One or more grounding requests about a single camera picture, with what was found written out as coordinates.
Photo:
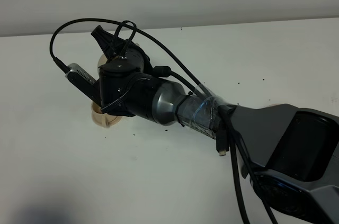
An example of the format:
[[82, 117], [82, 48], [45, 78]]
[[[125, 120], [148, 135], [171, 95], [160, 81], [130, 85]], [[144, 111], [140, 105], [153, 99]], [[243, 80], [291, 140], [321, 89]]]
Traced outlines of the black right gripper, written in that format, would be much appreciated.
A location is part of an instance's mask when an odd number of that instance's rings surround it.
[[98, 25], [91, 36], [109, 60], [99, 67], [101, 112], [109, 115], [152, 118], [153, 99], [162, 80], [152, 76], [149, 57], [135, 43], [124, 55], [124, 40]]

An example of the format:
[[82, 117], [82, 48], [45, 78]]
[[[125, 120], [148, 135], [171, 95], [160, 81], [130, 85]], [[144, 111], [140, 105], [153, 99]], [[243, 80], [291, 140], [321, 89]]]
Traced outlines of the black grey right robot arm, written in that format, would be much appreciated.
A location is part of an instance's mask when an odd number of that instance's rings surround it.
[[244, 223], [241, 177], [249, 177], [273, 223], [273, 210], [310, 223], [338, 223], [338, 117], [289, 104], [228, 104], [167, 66], [152, 67], [131, 39], [100, 26], [92, 36], [107, 59], [99, 67], [101, 112], [179, 123], [214, 139], [220, 155], [231, 155]]

